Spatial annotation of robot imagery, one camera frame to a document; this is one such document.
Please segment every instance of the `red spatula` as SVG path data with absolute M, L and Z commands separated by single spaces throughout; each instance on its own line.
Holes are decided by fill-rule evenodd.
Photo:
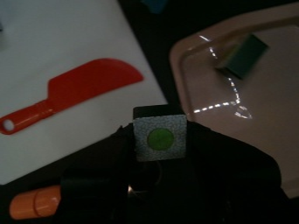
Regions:
M 11 135 L 97 95 L 142 80 L 143 75 L 125 61 L 95 59 L 50 80 L 46 100 L 0 118 L 0 132 Z

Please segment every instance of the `pink tray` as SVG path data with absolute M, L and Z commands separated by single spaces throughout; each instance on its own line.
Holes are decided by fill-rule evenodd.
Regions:
M 181 40 L 173 74 L 189 119 L 253 144 L 279 163 L 289 197 L 299 196 L 299 3 L 234 17 Z M 269 50 L 245 80 L 217 69 L 250 33 Z

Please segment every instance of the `spatula head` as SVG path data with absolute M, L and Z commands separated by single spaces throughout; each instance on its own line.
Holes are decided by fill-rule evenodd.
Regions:
M 50 80 L 49 102 L 58 113 L 97 95 L 142 80 L 143 75 L 125 61 L 95 59 Z

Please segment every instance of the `orange bottle cap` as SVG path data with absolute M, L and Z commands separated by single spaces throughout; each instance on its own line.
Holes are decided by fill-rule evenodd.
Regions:
M 49 217 L 57 213 L 62 201 L 62 187 L 54 185 L 14 197 L 10 214 L 15 220 Z

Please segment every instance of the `green sponge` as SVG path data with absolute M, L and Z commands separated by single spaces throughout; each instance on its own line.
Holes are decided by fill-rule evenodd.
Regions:
M 243 79 L 266 50 L 266 43 L 254 34 L 250 34 L 241 45 L 229 53 L 217 68 L 223 73 L 234 74 Z

